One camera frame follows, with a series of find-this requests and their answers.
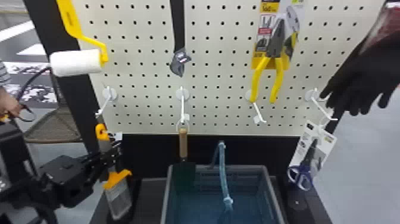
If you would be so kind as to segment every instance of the human hand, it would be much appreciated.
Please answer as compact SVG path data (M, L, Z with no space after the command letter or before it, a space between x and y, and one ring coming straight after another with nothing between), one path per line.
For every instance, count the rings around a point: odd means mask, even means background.
M327 107L348 110L353 116L367 114L379 95L378 106L385 108L400 84L400 32L359 55L362 45L353 50L320 94L321 98L330 94Z
M10 95L3 87L0 87L0 116L7 113L18 117L22 110L22 105Z

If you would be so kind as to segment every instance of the blue rope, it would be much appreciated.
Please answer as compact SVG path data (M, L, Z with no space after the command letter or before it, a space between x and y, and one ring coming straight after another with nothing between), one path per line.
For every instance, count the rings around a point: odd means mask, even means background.
M214 157L212 158L210 169L214 168L215 162L217 160L218 152L220 153L220 181L221 181L221 189L222 195L224 197L223 202L225 205L224 211L218 218L218 224L223 224L226 219L228 219L228 223L232 222L232 211L233 211L233 200L229 195L228 183L226 180L226 170L225 170L225 143L224 141L220 141L217 145L217 148L214 152Z

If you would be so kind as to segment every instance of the white pegboard hook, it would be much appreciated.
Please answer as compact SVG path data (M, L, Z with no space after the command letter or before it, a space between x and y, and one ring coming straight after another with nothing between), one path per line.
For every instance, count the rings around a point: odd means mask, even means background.
M267 121L263 119L263 115L261 115L260 109L258 109L258 106L255 102L253 102L253 107L255 108L255 111L257 112L257 115L253 117L253 121L255 124L258 124L259 122L266 123Z
M246 92L245 98L249 101L250 96L251 96L251 90L248 90L248 91ZM258 106L257 106L257 103L256 103L256 102L253 102L252 104L253 104L253 107L254 107L254 109L255 109L255 112L257 113L257 115L253 117L254 123L255 123L256 125L257 125L259 122L266 123L267 121L263 119L263 115L261 114L260 109L259 109Z
M105 89L103 89L102 94L103 94L103 97L105 98L105 101L104 101L103 105L101 106L101 108L95 114L96 118L99 117L103 113L105 107L107 106L107 104L110 101L114 101L115 99L117 99L117 91L115 91L115 89L113 89L113 88L110 88L109 86L107 86Z
M328 112L326 112L326 110L317 102L317 100L316 100L317 98L319 98L318 89L314 88L314 89L309 90L309 91L307 91L305 93L304 100L306 100L306 102L310 102L310 101L313 102L318 107L318 109L320 109L320 111L324 114L324 116L327 119L329 119L330 121L331 120L338 120L337 118L332 118L332 116Z
M305 98L306 102L313 102L318 109L324 114L324 116L320 119L320 122L318 124L318 132L321 133L321 130L325 128L325 126L331 122L331 121L337 121L337 118L332 118L332 112L328 113L319 103L319 92L317 88L314 88L312 90L309 90L305 93Z
M182 86L176 91L176 98L180 101L180 119L176 123L176 130L180 124L187 125L189 128L190 115L185 113L185 101L189 99L189 91Z

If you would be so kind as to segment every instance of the paint roller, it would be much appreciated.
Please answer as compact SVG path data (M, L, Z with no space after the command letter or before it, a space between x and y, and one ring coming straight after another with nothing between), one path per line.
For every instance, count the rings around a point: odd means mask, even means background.
M57 4L67 33L76 39L97 46L100 50L60 51L51 54L50 65L53 74L58 77L64 77L101 72L102 66L108 61L105 44L83 35L71 1L57 0Z

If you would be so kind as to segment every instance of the white roller cover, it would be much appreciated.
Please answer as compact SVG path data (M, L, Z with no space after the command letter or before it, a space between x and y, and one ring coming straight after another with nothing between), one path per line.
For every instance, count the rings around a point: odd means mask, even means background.
M101 71L100 51L61 51L50 55L50 64L56 76L99 73Z

